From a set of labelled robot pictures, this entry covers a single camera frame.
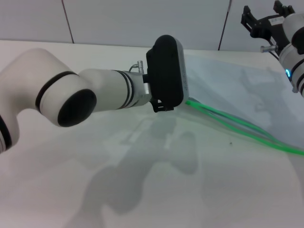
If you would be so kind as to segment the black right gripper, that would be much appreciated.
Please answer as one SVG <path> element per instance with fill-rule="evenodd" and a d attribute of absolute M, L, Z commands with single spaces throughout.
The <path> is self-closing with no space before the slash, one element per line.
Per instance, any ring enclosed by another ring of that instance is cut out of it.
<path fill-rule="evenodd" d="M 284 17 L 294 14 L 295 10 L 291 5 L 285 6 L 279 0 L 275 0 L 273 10 L 280 16 L 268 16 L 257 20 L 249 6 L 244 6 L 241 24 L 251 33 L 252 38 L 264 39 L 269 45 L 283 49 L 289 44 L 283 30 Z"/>

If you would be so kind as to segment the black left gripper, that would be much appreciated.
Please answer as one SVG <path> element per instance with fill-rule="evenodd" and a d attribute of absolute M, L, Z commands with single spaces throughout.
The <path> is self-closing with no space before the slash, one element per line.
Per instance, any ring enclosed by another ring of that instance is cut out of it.
<path fill-rule="evenodd" d="M 174 110 L 173 106 L 169 106 L 164 104 L 161 100 L 159 99 L 151 99 L 150 103 L 152 105 L 153 111 L 155 113 L 157 112 L 166 112 L 166 111 L 172 111 Z"/>

